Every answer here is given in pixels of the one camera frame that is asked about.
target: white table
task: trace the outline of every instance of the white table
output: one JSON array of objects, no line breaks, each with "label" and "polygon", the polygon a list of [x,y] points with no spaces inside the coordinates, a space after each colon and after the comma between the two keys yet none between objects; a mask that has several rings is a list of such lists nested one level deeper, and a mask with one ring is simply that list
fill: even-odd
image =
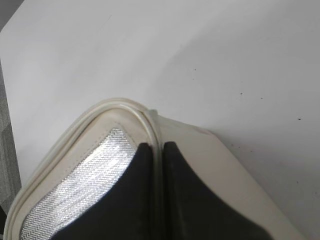
[{"label": "white table", "polygon": [[316,0],[25,0],[0,34],[22,183],[84,110],[126,97],[216,133],[319,239],[319,9]]}]

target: silver mesh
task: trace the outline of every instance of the silver mesh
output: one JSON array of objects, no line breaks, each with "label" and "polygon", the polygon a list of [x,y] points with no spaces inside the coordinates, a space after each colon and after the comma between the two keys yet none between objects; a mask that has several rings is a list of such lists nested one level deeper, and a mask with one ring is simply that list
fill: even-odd
[{"label": "silver mesh", "polygon": [[136,150],[119,129],[108,136],[26,216],[21,240],[49,240],[96,204],[124,173]]}]

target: metallic mesh panel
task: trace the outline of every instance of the metallic mesh panel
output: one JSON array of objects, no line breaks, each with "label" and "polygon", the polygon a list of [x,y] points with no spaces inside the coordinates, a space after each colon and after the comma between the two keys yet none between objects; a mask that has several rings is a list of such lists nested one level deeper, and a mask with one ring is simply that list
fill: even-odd
[{"label": "metallic mesh panel", "polygon": [[136,150],[119,128],[92,151],[25,218],[21,240],[48,240],[97,203],[124,173]]}]

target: gray floor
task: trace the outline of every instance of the gray floor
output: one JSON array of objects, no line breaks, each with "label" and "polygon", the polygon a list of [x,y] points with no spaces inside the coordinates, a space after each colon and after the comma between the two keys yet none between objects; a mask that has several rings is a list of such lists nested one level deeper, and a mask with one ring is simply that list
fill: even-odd
[{"label": "gray floor", "polygon": [[[0,31],[22,2],[23,0],[0,0]],[[20,188],[15,142],[0,62],[0,205],[6,213]]]}]

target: white surface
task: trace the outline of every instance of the white surface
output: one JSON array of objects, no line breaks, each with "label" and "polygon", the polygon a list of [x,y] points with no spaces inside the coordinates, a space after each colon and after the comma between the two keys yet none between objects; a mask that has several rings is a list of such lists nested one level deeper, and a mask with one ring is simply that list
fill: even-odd
[{"label": "white surface", "polygon": [[0,33],[22,182],[84,110],[126,97],[216,133],[319,239],[319,9],[318,0],[25,0]]}]

